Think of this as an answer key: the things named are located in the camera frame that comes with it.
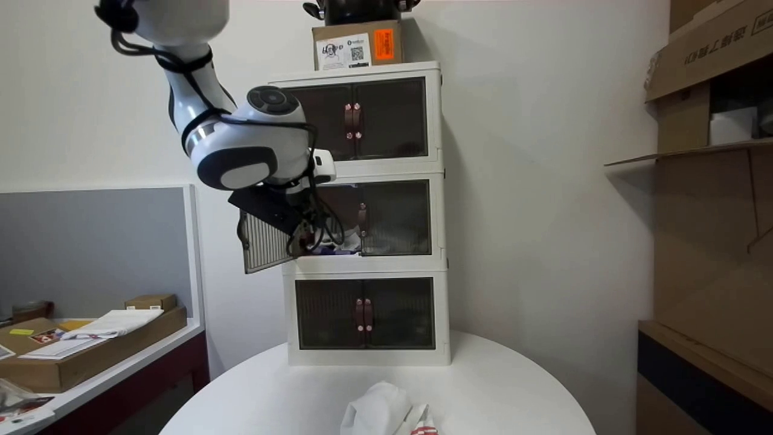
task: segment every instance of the wooden cabinet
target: wooden cabinet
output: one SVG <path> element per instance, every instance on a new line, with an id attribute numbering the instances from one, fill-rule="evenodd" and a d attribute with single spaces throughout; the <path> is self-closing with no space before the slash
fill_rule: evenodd
<path id="1" fill-rule="evenodd" d="M 449 363 L 438 63 L 315 73 L 296 94 L 337 157 L 342 226 L 285 272 L 292 363 Z"/>

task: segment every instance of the drawer handle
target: drawer handle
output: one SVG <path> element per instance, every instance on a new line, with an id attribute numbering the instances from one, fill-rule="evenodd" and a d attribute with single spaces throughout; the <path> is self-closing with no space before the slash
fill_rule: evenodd
<path id="1" fill-rule="evenodd" d="M 372 331 L 372 301 L 366 297 L 366 331 Z"/>
<path id="2" fill-rule="evenodd" d="M 363 316 L 363 315 L 366 315 L 366 303 L 363 303 L 363 297 L 357 297 L 357 301 L 356 301 L 356 322 L 357 322 L 357 333 L 366 333 L 366 325 L 363 325 L 363 322 L 366 322 L 366 316 Z"/>

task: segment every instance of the label sticker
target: label sticker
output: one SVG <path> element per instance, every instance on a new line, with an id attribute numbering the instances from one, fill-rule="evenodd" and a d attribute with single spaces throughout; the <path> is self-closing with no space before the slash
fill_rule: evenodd
<path id="1" fill-rule="evenodd" d="M 18 355 L 14 350 L 0 346 L 0 361 Z"/>
<path id="2" fill-rule="evenodd" d="M 372 50 L 374 60 L 395 60 L 396 59 L 396 47 L 395 47 L 395 30 L 374 30 L 372 32 Z"/>
<path id="3" fill-rule="evenodd" d="M 320 71 L 367 67 L 372 65 L 371 37 L 351 35 L 342 40 L 316 42 L 316 63 Z"/>

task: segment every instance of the white wall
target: white wall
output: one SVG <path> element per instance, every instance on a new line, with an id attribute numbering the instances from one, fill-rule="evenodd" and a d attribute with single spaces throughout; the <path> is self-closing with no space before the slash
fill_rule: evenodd
<path id="1" fill-rule="evenodd" d="M 0 189 L 194 182 L 152 60 L 112 54 L 94 0 L 0 3 Z M 644 106 L 667 0 L 425 0 L 442 63 L 454 325 L 558 374 L 599 432 L 633 432 L 636 322 L 651 309 Z M 298 0 L 233 0 L 223 83 L 309 71 Z M 284 340 L 280 273 L 241 275 L 238 214 L 198 189 L 215 369 Z"/>

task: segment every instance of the orange label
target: orange label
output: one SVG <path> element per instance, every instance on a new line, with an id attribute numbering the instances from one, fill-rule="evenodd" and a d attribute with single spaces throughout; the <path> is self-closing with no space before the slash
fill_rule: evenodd
<path id="1" fill-rule="evenodd" d="M 396 59 L 395 30 L 372 32 L 372 59 L 382 63 Z"/>

